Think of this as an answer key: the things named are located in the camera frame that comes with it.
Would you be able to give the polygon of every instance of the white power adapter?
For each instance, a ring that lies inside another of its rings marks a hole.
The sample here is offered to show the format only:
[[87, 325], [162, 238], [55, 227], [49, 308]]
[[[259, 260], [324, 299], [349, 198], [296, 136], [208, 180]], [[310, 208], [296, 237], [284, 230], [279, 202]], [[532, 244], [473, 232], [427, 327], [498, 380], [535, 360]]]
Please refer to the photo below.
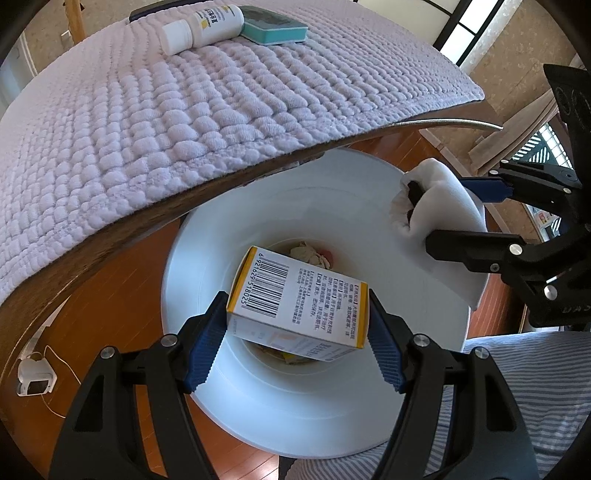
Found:
[[17, 395], [29, 397], [50, 393], [57, 382], [57, 375], [49, 362], [43, 358], [25, 358], [18, 365]]

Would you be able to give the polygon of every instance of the blue striped fabric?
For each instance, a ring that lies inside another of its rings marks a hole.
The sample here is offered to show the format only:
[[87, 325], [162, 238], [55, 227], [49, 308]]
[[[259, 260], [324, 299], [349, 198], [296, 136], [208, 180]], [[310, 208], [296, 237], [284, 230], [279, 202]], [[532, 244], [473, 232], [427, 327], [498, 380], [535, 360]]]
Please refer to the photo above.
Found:
[[[464, 351], [486, 347], [509, 385], [534, 445], [540, 478], [569, 448], [591, 411], [591, 333], [540, 332], [467, 340]], [[441, 464], [452, 406], [443, 395], [425, 473]], [[342, 458], [297, 460], [286, 480], [370, 480], [386, 444]]]

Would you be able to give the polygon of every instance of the medicine box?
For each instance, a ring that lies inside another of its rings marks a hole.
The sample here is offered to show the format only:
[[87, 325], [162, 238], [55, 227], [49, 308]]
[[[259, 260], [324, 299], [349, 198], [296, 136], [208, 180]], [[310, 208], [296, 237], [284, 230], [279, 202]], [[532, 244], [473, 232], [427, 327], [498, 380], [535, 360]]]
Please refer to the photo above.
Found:
[[264, 8], [243, 5], [244, 27], [241, 35], [259, 45], [279, 45], [306, 39], [308, 25]]
[[330, 362], [365, 344], [368, 285], [251, 247], [234, 278], [227, 310], [229, 333]]

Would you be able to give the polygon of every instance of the curtain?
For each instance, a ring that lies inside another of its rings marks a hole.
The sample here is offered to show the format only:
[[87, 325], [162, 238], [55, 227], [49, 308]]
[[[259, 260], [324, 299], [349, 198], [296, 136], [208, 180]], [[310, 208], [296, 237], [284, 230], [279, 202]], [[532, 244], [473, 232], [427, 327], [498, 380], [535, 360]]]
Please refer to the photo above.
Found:
[[[571, 67], [582, 68], [578, 55], [570, 63]], [[484, 175], [503, 158], [511, 158], [536, 133], [542, 125], [558, 113], [558, 105], [552, 90], [531, 102], [503, 124], [503, 130], [482, 140], [468, 152], [472, 171]]]

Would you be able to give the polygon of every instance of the teal box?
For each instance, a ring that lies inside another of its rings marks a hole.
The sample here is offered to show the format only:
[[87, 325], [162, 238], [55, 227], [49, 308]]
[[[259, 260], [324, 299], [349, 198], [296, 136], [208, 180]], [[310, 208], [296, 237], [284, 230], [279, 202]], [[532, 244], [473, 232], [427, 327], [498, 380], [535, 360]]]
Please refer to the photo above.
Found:
[[244, 27], [240, 35], [259, 45], [278, 45], [306, 39], [308, 25], [302, 22], [252, 5], [241, 6], [240, 10], [244, 15]]

